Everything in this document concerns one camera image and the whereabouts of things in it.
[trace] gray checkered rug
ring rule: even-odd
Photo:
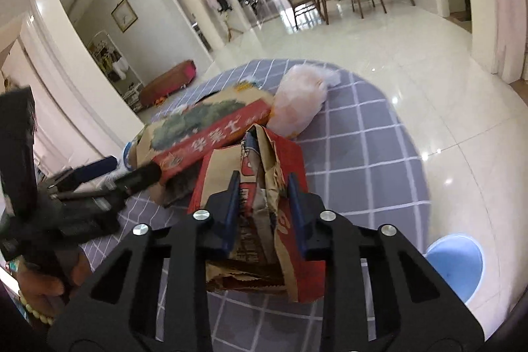
[[[248,76],[275,93],[289,68],[308,62],[337,69],[341,74],[341,84],[329,91],[323,109],[297,139],[303,149],[310,191],[319,194],[327,208],[358,226],[395,225],[423,252],[430,202],[420,157],[383,93],[355,74],[304,59],[253,60],[191,86],[153,119]],[[122,231],[84,246],[92,267],[96,268],[136,224],[149,224],[154,229],[167,227],[177,223],[185,211],[186,202],[165,209],[151,202],[146,192],[130,198],[120,216]],[[159,339],[163,338],[167,267],[159,295]],[[369,298],[366,263],[364,282]],[[366,317],[369,336],[375,338],[371,305]],[[322,319],[323,300],[292,304],[285,297],[259,293],[209,294],[215,352],[316,352]]]

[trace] blue stool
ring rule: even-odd
[[[480,244],[469,236],[451,234],[435,241],[427,249],[425,258],[468,304],[484,278],[484,252]]]

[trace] plastic bag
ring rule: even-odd
[[[296,137],[321,110],[328,87],[340,82],[338,71],[310,64],[295,65],[277,89],[267,127],[285,138]]]

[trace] picture frame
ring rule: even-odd
[[[123,33],[137,21],[137,15],[128,0],[122,0],[117,4],[112,11],[112,17]]]

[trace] red bag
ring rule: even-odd
[[[241,145],[214,150],[204,158],[188,212],[203,208],[210,195],[227,189],[233,170],[241,172],[238,237],[229,260],[208,262],[208,288],[287,292],[290,301],[299,303],[322,297],[325,263],[302,259],[285,197],[291,173],[303,191],[308,189],[300,146],[254,125]]]

